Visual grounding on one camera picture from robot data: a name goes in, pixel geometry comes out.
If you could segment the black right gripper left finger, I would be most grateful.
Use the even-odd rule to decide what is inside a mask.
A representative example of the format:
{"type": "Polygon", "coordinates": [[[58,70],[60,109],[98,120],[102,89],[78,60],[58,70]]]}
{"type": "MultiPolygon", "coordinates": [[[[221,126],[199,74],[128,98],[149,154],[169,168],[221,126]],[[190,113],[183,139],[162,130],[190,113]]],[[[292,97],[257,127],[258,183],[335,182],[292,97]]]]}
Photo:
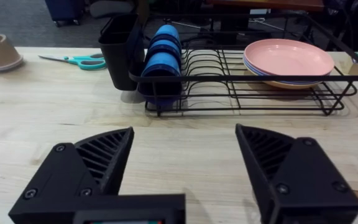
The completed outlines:
{"type": "Polygon", "coordinates": [[[18,200],[117,195],[133,140],[129,127],[58,143],[18,200]]]}

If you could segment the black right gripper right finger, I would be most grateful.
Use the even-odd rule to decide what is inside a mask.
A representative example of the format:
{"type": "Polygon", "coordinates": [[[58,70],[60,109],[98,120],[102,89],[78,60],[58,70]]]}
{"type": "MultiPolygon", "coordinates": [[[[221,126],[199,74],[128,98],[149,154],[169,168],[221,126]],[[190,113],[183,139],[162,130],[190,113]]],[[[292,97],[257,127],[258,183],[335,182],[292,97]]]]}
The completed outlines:
{"type": "Polygon", "coordinates": [[[262,223],[352,223],[358,198],[313,138],[236,125],[262,223]]]}

